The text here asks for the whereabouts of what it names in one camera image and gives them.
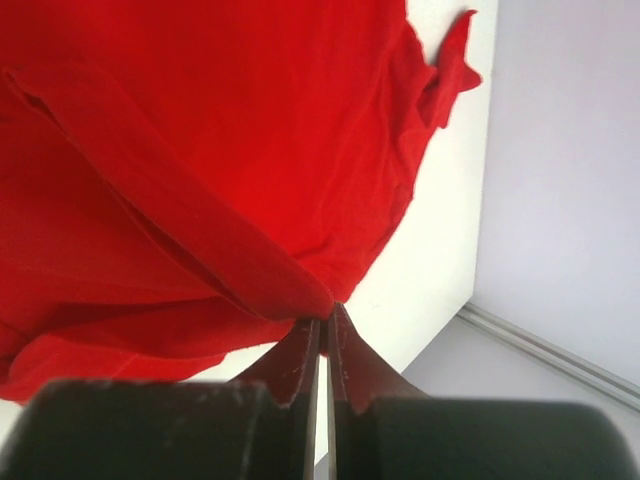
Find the red garment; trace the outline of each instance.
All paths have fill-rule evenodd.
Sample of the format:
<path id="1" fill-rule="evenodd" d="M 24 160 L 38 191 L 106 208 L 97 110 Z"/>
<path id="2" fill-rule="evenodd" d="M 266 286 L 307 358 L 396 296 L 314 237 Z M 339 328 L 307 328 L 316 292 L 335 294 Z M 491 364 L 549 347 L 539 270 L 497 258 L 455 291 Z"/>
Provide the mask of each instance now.
<path id="1" fill-rule="evenodd" d="M 0 396 L 327 316 L 479 83 L 470 16 L 432 67 L 403 0 L 3 0 Z"/>

